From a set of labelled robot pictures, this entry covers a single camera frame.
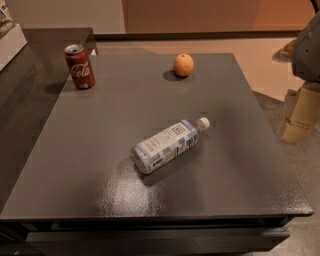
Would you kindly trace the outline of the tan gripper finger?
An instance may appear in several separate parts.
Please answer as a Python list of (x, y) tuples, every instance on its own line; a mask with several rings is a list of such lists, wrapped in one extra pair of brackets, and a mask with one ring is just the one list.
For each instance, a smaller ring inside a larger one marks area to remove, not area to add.
[(320, 121), (320, 83), (306, 81), (287, 99), (288, 112), (279, 137), (288, 144), (299, 144)]
[(295, 40), (288, 42), (284, 47), (279, 49), (273, 55), (273, 59), (276, 61), (291, 61), (295, 46), (296, 46)]

